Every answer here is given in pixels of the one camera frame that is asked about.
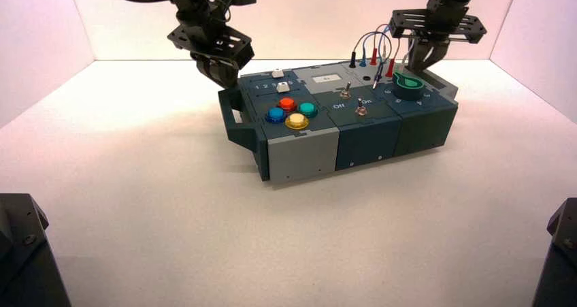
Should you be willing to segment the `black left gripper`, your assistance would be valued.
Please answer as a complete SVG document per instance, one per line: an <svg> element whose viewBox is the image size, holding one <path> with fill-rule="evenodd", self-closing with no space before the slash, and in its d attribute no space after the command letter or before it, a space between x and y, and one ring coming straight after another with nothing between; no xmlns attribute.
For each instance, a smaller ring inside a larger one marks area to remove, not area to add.
<svg viewBox="0 0 577 307"><path fill-rule="evenodd" d="M189 51L200 73L224 88L237 84L239 69L254 56L251 38L219 21L180 21L167 38Z"/></svg>

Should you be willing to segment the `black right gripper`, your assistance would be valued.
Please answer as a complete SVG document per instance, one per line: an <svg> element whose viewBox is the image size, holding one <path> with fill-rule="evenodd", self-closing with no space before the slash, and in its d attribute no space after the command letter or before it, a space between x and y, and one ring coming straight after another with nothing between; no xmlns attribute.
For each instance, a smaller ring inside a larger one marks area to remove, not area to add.
<svg viewBox="0 0 577 307"><path fill-rule="evenodd" d="M414 73L428 69L441 61L448 52L450 41L477 44L487 29L468 9L449 11L428 9L394 10L389 30L394 38L413 39L409 49L408 69Z"/></svg>

